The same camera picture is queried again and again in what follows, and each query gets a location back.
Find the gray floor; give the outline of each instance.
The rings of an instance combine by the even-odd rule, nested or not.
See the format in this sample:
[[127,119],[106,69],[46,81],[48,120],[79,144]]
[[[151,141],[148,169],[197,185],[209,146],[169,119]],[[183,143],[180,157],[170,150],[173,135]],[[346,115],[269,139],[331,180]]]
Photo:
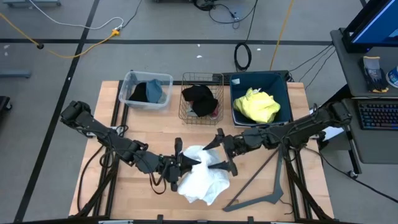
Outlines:
[[[220,1],[231,6],[237,14],[247,13],[253,0]],[[62,7],[46,7],[45,11],[61,22],[85,24],[93,0],[62,1]],[[101,0],[93,25],[97,26],[113,16],[125,20],[134,12],[138,1]],[[251,39],[276,40],[288,0],[259,1]],[[346,26],[361,9],[359,0],[301,0],[296,1],[287,23],[283,40],[330,40],[329,31]],[[214,17],[229,19],[224,11]],[[9,9],[0,4],[4,13],[17,26],[35,38],[79,39],[82,29],[63,27],[48,21],[35,9]],[[92,30],[89,39],[102,39],[110,29]],[[206,12],[184,2],[155,4],[143,0],[137,17],[127,26],[119,39],[245,39],[249,20],[238,30],[231,25],[215,24]],[[22,38],[0,20],[0,38]],[[77,44],[47,44],[46,47],[65,55],[72,55]],[[268,70],[274,45],[251,45],[253,61],[250,71]],[[273,69],[291,69],[324,49],[325,46],[279,47]],[[82,57],[76,68],[67,100],[82,100],[95,107],[103,80],[120,80],[128,70],[171,74],[181,78],[184,72],[233,72],[234,45],[119,45],[105,44]],[[240,52],[242,64],[244,52]],[[62,59],[39,51],[31,44],[0,44],[1,68],[24,68],[32,71],[30,79],[0,79],[0,95],[12,97],[12,113],[1,124],[0,132],[0,223],[12,222],[30,173],[40,151],[51,115],[65,81],[72,60]],[[303,78],[304,84],[313,78],[323,60]],[[299,80],[311,64],[293,72]],[[308,102],[323,103],[345,84],[337,56],[334,54],[307,89]],[[28,207],[25,221],[63,218],[68,215],[76,185],[86,139],[64,125],[57,125],[44,162],[42,172]],[[345,144],[344,139],[336,144]],[[336,166],[349,170],[348,153],[335,151],[336,144],[325,149],[325,156]],[[394,176],[398,166],[362,164],[360,180],[398,197]],[[325,166],[326,180],[336,218],[348,222],[394,223],[398,218],[397,205],[355,184]]]

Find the black cable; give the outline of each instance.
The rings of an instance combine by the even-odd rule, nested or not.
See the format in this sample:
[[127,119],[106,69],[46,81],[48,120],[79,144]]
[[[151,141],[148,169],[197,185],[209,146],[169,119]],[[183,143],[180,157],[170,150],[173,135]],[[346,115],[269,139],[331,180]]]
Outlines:
[[280,202],[284,203],[285,205],[290,205],[292,207],[292,211],[290,213],[284,213],[284,215],[292,214],[293,213],[293,205],[291,203],[287,203],[287,202],[282,201],[282,199],[279,199],[279,200],[280,200]]
[[329,48],[329,47],[332,46],[332,45],[333,45],[333,43],[331,43],[329,46],[327,46],[327,47],[326,47],[325,49],[323,49],[321,52],[317,53],[316,56],[314,56],[314,57],[312,57],[312,58],[306,60],[305,62],[301,63],[299,66],[297,66],[297,67],[295,67],[295,68],[293,68],[293,69],[291,69],[291,70],[289,70],[289,71],[290,71],[290,72],[293,72],[294,70],[296,70],[296,69],[300,68],[301,66],[305,65],[307,62],[311,61],[312,59],[316,58],[318,55],[322,54],[322,52],[324,52],[327,48]]
[[[229,9],[229,7],[226,6],[226,5],[224,5],[224,4],[214,4],[214,5],[213,5],[213,8],[212,8],[211,10],[216,9],[217,6],[223,6],[224,8],[226,8],[226,10],[228,10],[228,12],[229,12],[231,18],[232,18],[233,21],[234,21],[234,22],[232,23],[232,28],[233,28],[233,29],[238,29],[239,26],[240,26],[240,21],[239,21],[238,18],[235,16],[235,14]],[[209,10],[209,17],[210,17],[210,19],[213,20],[213,21],[215,21],[215,22],[218,22],[217,20],[215,20],[215,19],[211,16],[211,13],[210,13],[211,10]]]
[[[252,55],[251,55],[251,50],[250,50],[249,46],[246,44],[246,42],[249,40],[249,36],[250,36],[250,32],[251,32],[251,27],[252,27],[252,25],[253,25],[254,15],[256,14],[257,2],[258,2],[258,0],[256,0],[256,3],[254,3],[254,6],[253,6],[252,10],[250,11],[250,13],[253,12],[253,15],[252,15],[251,22],[250,22],[250,28],[249,28],[248,36],[246,37],[246,40],[245,40],[244,42],[240,42],[240,43],[238,43],[238,44],[235,46],[235,51],[234,51],[234,63],[235,63],[235,69],[236,69],[236,71],[240,70],[240,71],[242,71],[242,72],[245,72],[245,71],[250,67],[250,64],[251,64],[251,56],[252,56]],[[238,59],[237,59],[237,53],[238,53],[238,49],[239,49],[240,46],[244,46],[244,48],[246,49],[246,52],[248,53],[248,63],[246,64],[245,67],[242,67],[242,66],[239,64]]]
[[215,21],[215,22],[217,22],[217,23],[220,23],[220,24],[234,24],[234,23],[236,23],[236,22],[241,22],[241,21],[245,20],[247,17],[249,17],[250,14],[256,10],[257,2],[258,2],[258,0],[256,0],[256,2],[254,3],[253,8],[250,10],[250,12],[249,12],[246,16],[244,16],[242,19],[235,20],[235,21],[233,21],[233,22],[223,22],[223,21],[217,21],[217,20],[215,20],[215,19],[211,16],[211,14],[210,14],[210,11],[214,9],[214,5],[211,7],[210,10],[208,10],[208,11],[209,11],[209,16],[210,16],[210,18],[211,18],[213,21]]
[[101,149],[104,148],[104,146],[101,146],[94,154],[93,156],[90,157],[90,159],[87,161],[86,165],[84,166],[83,170],[81,171],[81,176],[80,176],[80,181],[79,181],[79,187],[77,190],[77,210],[80,212],[81,208],[80,208],[80,194],[81,194],[81,186],[83,185],[83,177],[85,175],[85,172],[87,170],[88,165],[92,162],[92,160],[94,159],[94,157],[96,157],[98,155],[98,153],[100,153]]
[[367,187],[368,189],[372,190],[373,192],[375,192],[375,193],[377,193],[377,194],[379,194],[379,195],[381,195],[381,196],[383,196],[383,197],[385,197],[385,198],[388,198],[389,200],[392,200],[392,201],[395,202],[395,203],[398,203],[398,200],[397,200],[397,199],[395,199],[395,198],[393,198],[393,197],[391,197],[391,196],[388,196],[388,195],[386,195],[386,194],[384,194],[384,193],[382,193],[382,192],[380,192],[380,191],[374,189],[373,187],[371,187],[371,186],[369,186],[369,185],[367,185],[367,184],[365,184],[365,183],[363,183],[363,182],[361,182],[361,181],[359,181],[359,180],[357,180],[357,179],[354,179],[354,178],[350,177],[347,173],[343,172],[342,170],[337,169],[335,166],[333,166],[333,165],[330,164],[330,162],[325,158],[325,156],[323,156],[322,153],[317,152],[317,151],[315,151],[315,150],[313,150],[313,149],[309,149],[309,148],[307,148],[307,147],[304,147],[304,148],[305,148],[306,150],[309,150],[309,151],[315,153],[315,154],[318,154],[330,167],[332,167],[334,170],[336,170],[336,171],[338,171],[338,172],[344,174],[345,176],[349,177],[351,180],[353,180],[353,181],[355,181],[355,182],[361,184],[361,185],[364,186],[364,187]]
[[289,74],[287,75],[287,82],[295,82],[293,79],[293,75],[291,74],[291,72],[289,72]]
[[[116,129],[118,129],[118,128],[124,128],[123,129],[123,131],[119,134],[119,135],[122,135],[122,134],[124,134],[128,129],[129,129],[129,126],[127,126],[127,125],[124,125],[124,126],[118,126]],[[99,133],[98,131],[96,131],[96,130],[88,130],[88,129],[82,129],[82,128],[74,128],[75,130],[77,130],[78,132],[80,132],[81,130],[87,130],[87,132],[92,132],[92,133]],[[101,146],[89,159],[88,159],[88,161],[87,161],[87,163],[86,163],[86,165],[84,166],[84,168],[83,168],[83,170],[81,171],[81,176],[80,176],[80,180],[79,180],[79,186],[78,186],[78,191],[77,191],[77,210],[80,212],[81,211],[81,208],[80,208],[80,195],[81,195],[81,188],[82,188],[82,186],[83,186],[83,178],[84,178],[84,175],[85,175],[85,172],[86,172],[86,170],[87,170],[87,168],[88,168],[88,166],[89,166],[89,164],[92,162],[92,160],[100,153],[100,151],[102,150],[102,148],[104,148],[104,146]]]
[[192,3],[199,10],[210,11],[213,9],[214,1],[217,1],[217,0],[210,0],[210,1],[205,0],[205,3],[201,4],[200,6],[198,5],[198,0],[192,0]]
[[137,12],[138,12],[138,8],[141,5],[141,2],[142,2],[142,0],[139,1],[138,6],[136,7],[136,11],[135,11],[134,15],[132,15],[132,17],[126,22],[126,24],[124,24],[122,26],[122,28],[125,28],[127,25],[129,25],[130,21],[132,21],[132,19],[135,18],[135,16],[137,15]]
[[321,57],[318,58],[318,60],[310,67],[310,69],[308,69],[304,75],[298,80],[298,82],[301,82],[301,80],[312,70],[312,68],[323,58],[323,56],[325,56],[329,50],[331,50],[333,47],[329,48],[323,55],[321,55]]
[[307,90],[307,88],[312,84],[312,82],[315,80],[315,78],[317,77],[317,75],[319,74],[319,72],[322,70],[323,66],[326,64],[326,62],[328,61],[328,59],[336,52],[336,49],[329,55],[329,57],[326,58],[326,60],[323,62],[322,66],[319,68],[319,70],[317,71],[317,73],[315,74],[315,76],[312,78],[310,84],[307,85],[307,87],[305,87],[304,90]]

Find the black cloth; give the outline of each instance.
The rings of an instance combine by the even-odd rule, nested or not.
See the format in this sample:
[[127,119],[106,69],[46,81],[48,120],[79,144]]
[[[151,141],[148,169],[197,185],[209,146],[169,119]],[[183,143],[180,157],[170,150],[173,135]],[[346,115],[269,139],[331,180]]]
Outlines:
[[211,90],[205,85],[193,85],[182,91],[185,101],[193,102],[192,110],[198,117],[211,114],[217,107],[218,100],[214,98]]
[[147,83],[146,82],[138,83],[136,89],[134,90],[134,93],[132,93],[129,100],[148,102],[146,91],[147,91]]

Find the desk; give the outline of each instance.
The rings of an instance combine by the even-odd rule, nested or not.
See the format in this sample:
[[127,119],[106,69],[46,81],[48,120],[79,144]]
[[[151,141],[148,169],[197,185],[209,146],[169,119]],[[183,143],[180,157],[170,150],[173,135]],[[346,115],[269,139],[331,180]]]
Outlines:
[[[380,56],[380,66],[387,73],[398,65],[398,58],[396,57],[398,54],[397,47],[375,47],[366,54],[349,54],[341,39],[343,37],[341,32],[333,30],[330,32],[330,35],[347,84],[332,96],[328,102],[341,101],[347,98],[398,98],[398,88],[390,85],[387,93],[369,92],[366,87],[366,81],[363,78],[362,70],[358,65],[359,60],[365,55]],[[350,139],[351,146],[349,156],[355,173],[361,173],[359,160],[366,164],[398,164],[395,140],[396,132],[362,130],[358,124],[358,114],[354,102],[346,100],[345,103],[351,115],[353,115],[353,120],[349,126],[351,134],[348,134],[348,138]]]
[[[95,109],[95,118],[105,125],[109,125],[111,122],[118,83],[102,83]],[[288,83],[288,89],[294,119],[307,115],[308,103],[303,84]],[[180,86],[173,86],[168,111],[137,111],[129,109],[129,116],[127,117],[129,130],[126,132],[125,137],[148,143],[148,150],[156,154],[173,154],[174,139],[176,137],[182,138],[183,147],[185,148],[193,144],[208,144],[214,138],[217,128],[223,128],[226,134],[232,135],[240,134],[243,131],[241,128],[234,128],[232,123],[229,86],[224,87],[224,118],[216,126],[184,124],[178,118],[180,91]],[[123,106],[119,110],[118,121],[121,120]],[[308,146],[309,148],[317,149],[315,141],[310,141]],[[81,170],[99,147],[100,144],[96,139],[88,140]],[[218,148],[218,150],[222,159],[225,159],[222,149]],[[271,154],[272,151],[264,149],[236,157],[234,161],[238,167],[239,175],[236,177],[229,175],[229,188],[222,192],[211,206],[207,206],[203,201],[196,201],[189,204],[184,196],[176,192],[171,192],[169,185],[164,194],[156,195],[150,188],[146,174],[139,172],[136,167],[129,167],[124,163],[120,163],[111,218],[155,220],[158,214],[163,214],[165,220],[244,221],[248,219],[248,216],[253,216],[255,221],[294,221],[293,215],[284,215],[284,213],[291,212],[292,208],[280,202],[275,205],[267,202],[257,203],[229,213],[221,210]],[[333,217],[321,159],[318,155],[306,150],[301,152],[301,157],[308,191],[324,209],[325,213]],[[81,194],[82,205],[87,202],[98,186],[101,172],[98,159],[99,156],[90,164],[84,176]],[[240,202],[272,193],[276,160],[276,156],[272,158],[270,163],[268,163],[246,191],[238,198]],[[291,202],[289,183],[284,164],[282,166],[280,183],[284,191],[282,200]],[[78,186],[76,186],[70,214],[76,214],[77,212],[77,189]],[[301,203],[302,196],[298,190],[296,192],[298,201],[300,202],[300,216],[304,218],[305,215]],[[104,213],[107,194],[108,191],[106,190],[103,194],[100,214]]]

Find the computer monitor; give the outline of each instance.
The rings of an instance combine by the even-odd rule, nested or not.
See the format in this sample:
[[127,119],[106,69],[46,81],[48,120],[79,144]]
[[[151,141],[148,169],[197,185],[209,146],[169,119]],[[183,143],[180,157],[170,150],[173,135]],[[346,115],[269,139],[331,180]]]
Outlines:
[[398,0],[370,0],[343,30],[348,52],[398,47]]

